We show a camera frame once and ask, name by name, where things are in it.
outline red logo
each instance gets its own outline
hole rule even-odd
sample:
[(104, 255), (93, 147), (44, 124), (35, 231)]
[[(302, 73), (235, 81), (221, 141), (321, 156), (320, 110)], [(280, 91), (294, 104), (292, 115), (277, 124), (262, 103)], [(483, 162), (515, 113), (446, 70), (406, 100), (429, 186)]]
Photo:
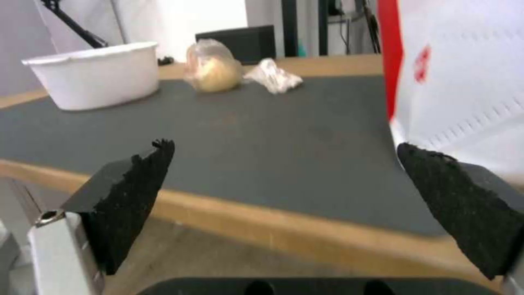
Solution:
[(428, 74), (428, 63), (431, 57), (431, 47), (426, 45), (415, 60), (415, 81), (422, 84)]

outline red stripe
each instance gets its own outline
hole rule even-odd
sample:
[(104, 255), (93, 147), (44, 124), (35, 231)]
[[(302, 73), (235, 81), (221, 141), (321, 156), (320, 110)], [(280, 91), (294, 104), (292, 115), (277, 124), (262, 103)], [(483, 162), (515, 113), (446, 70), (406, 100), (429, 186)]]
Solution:
[(395, 113), (395, 96), (397, 94), (400, 63), (404, 55), (400, 38), (398, 0), (379, 0), (378, 20), (380, 37), (383, 45), (384, 75), (386, 78), (386, 99), (388, 120)]

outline gray mat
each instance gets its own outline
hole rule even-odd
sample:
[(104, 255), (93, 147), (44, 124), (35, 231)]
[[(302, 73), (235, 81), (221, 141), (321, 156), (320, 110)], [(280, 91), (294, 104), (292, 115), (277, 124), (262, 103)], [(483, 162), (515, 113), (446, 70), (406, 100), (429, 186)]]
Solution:
[(443, 235), (400, 168), (382, 77), (305, 79), (274, 96), (260, 85), (198, 94), (164, 81), (123, 106), (63, 112), (51, 99), (0, 111), (0, 157), (86, 174), (173, 139), (164, 188)]

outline floor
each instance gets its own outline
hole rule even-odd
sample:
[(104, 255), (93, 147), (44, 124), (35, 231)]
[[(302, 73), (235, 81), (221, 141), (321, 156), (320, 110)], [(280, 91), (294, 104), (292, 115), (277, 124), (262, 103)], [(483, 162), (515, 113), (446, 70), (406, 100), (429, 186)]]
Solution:
[(334, 269), (149, 218), (104, 295), (136, 294), (174, 277), (348, 277)]

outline bread in plastic bag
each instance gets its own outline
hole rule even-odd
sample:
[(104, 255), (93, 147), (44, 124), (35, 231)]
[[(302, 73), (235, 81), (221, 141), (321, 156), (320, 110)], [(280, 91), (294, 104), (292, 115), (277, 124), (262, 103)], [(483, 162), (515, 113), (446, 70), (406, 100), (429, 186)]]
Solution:
[(197, 91), (230, 90), (242, 81), (242, 65), (213, 39), (201, 39), (187, 50), (184, 80)]

